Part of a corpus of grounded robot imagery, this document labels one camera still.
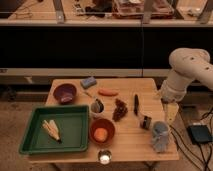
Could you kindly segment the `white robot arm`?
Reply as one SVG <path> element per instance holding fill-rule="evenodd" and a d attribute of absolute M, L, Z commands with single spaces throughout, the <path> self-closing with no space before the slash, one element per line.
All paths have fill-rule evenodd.
<path fill-rule="evenodd" d="M 188 86 L 195 80 L 213 91 L 213 64 L 204 49 L 177 48 L 169 55 L 171 70 L 163 81 L 158 96 L 163 101 L 165 120 L 171 124 L 178 113 L 180 102 Z"/>

